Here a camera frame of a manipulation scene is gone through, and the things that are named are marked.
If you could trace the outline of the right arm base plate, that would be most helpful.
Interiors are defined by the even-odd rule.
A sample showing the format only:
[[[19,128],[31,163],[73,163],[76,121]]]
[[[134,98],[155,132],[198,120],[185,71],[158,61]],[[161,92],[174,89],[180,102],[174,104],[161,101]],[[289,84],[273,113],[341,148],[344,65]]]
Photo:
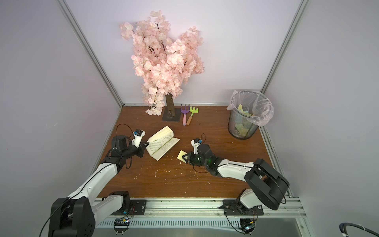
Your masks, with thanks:
[[[224,199],[223,204],[218,207],[226,215],[241,216],[263,216],[263,208],[261,205],[252,208],[246,208],[240,201],[232,199]]]

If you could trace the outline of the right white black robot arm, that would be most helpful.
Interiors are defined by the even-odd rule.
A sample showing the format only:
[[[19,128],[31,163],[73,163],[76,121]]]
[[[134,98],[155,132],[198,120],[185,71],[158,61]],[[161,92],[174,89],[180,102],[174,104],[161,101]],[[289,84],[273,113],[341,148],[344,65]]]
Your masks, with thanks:
[[[285,194],[289,181],[263,159],[242,163],[216,157],[207,144],[194,145],[194,151],[181,151],[178,159],[193,167],[204,167],[212,176],[244,181],[249,189],[244,190],[236,202],[246,209],[264,205],[278,210],[286,203]]]

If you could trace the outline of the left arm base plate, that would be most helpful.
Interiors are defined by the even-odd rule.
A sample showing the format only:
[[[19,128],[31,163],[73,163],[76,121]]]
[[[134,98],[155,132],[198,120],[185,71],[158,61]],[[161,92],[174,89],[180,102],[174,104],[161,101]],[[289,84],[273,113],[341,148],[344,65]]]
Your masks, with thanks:
[[[146,211],[146,199],[131,199],[112,215],[143,216]]]

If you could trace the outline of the dark blue book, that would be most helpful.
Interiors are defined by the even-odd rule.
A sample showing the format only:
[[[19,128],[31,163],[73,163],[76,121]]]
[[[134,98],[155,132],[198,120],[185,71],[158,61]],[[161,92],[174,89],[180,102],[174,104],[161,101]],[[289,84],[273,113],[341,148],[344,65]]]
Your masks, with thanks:
[[[147,151],[153,159],[159,161],[179,141],[179,138],[174,137],[174,131],[165,126],[148,139]]]

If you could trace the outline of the yellow sticky note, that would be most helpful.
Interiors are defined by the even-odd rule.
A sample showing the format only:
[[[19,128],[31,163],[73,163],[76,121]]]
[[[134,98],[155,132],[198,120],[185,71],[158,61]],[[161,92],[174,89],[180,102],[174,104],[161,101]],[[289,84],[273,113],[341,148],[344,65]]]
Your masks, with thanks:
[[[181,150],[177,156],[177,159],[180,160],[181,162],[186,163],[186,161],[183,159],[183,156],[185,156],[187,153],[183,150]]]

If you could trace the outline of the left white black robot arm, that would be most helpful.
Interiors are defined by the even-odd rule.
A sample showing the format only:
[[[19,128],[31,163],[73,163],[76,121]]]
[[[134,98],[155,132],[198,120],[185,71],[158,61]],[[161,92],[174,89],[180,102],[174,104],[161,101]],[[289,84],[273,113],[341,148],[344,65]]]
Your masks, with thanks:
[[[149,142],[145,133],[137,129],[133,139],[124,135],[112,139],[112,148],[96,171],[68,197],[57,199],[44,223],[50,237],[90,237],[94,229],[108,216],[118,211],[129,211],[131,201],[127,191],[113,192],[98,204],[94,201],[134,156],[143,157]]]

